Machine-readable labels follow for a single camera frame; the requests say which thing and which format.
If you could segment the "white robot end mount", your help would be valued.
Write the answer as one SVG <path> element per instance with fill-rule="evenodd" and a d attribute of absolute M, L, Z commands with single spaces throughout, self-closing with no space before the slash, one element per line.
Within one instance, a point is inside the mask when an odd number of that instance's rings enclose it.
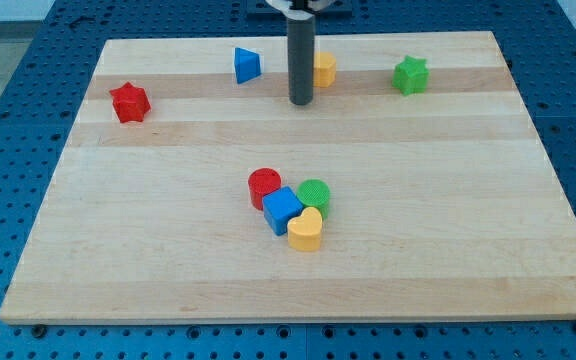
<path fill-rule="evenodd" d="M 329 6 L 329 0 L 266 0 L 286 18 L 310 18 Z"/>

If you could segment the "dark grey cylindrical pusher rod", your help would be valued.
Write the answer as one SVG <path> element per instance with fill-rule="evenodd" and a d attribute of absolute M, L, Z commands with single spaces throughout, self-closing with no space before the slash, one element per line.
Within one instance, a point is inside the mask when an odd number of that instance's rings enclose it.
<path fill-rule="evenodd" d="M 287 58 L 289 99 L 299 106 L 313 99 L 315 16 L 308 12 L 287 12 Z"/>

